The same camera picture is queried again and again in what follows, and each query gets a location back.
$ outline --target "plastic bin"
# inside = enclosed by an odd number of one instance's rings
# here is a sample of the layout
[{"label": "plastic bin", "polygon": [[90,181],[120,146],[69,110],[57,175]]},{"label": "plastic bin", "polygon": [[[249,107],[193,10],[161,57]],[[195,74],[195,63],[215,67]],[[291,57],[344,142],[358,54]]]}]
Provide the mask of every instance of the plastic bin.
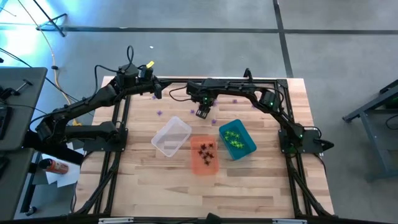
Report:
[{"label": "plastic bin", "polygon": [[172,157],[191,135],[192,128],[174,116],[152,138],[151,143],[165,156]]},{"label": "plastic bin", "polygon": [[240,159],[257,149],[241,120],[236,119],[219,128],[220,138],[223,140],[232,159]]},{"label": "plastic bin", "polygon": [[214,175],[218,172],[217,142],[213,136],[191,138],[192,172],[196,175]]}]

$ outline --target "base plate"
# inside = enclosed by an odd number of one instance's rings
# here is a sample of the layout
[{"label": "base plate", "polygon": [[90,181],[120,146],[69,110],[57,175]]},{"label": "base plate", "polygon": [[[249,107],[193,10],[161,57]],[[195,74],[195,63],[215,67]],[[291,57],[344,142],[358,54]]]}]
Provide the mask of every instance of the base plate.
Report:
[{"label": "base plate", "polygon": [[291,153],[322,153],[322,145],[318,142],[314,142],[314,139],[319,138],[319,132],[317,130],[305,130],[303,134],[303,146],[295,149],[291,146],[290,141],[287,138],[286,130],[279,130],[279,144],[280,151],[285,154]]},{"label": "base plate", "polygon": [[125,130],[118,130],[120,134],[120,141],[106,142],[103,138],[97,138],[95,140],[86,140],[85,146],[83,148],[84,151],[100,151],[100,152],[123,152],[126,143],[127,143],[127,134],[129,130],[126,128]]}]

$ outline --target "teal plastic container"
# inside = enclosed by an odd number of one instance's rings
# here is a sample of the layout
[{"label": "teal plastic container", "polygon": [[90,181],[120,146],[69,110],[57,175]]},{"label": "teal plastic container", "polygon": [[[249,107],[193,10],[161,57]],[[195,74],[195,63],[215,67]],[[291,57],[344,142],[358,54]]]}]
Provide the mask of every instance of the teal plastic container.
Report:
[{"label": "teal plastic container", "polygon": [[222,125],[219,131],[220,138],[234,160],[240,159],[257,149],[256,144],[240,119]]}]

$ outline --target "clear plastic container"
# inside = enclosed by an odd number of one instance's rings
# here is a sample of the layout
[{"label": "clear plastic container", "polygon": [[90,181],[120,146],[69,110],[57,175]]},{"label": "clear plastic container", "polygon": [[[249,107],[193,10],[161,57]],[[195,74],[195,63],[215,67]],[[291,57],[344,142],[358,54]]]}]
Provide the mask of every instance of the clear plastic container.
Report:
[{"label": "clear plastic container", "polygon": [[174,116],[152,138],[151,143],[165,156],[172,157],[191,135],[192,128]]}]

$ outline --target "orange plastic container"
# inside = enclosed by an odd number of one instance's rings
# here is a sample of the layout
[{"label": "orange plastic container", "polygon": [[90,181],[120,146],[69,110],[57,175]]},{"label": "orange plastic container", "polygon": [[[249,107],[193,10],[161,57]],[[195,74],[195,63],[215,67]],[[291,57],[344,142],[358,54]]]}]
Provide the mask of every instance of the orange plastic container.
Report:
[{"label": "orange plastic container", "polygon": [[196,175],[214,175],[218,172],[217,142],[213,136],[191,138],[192,172]]}]

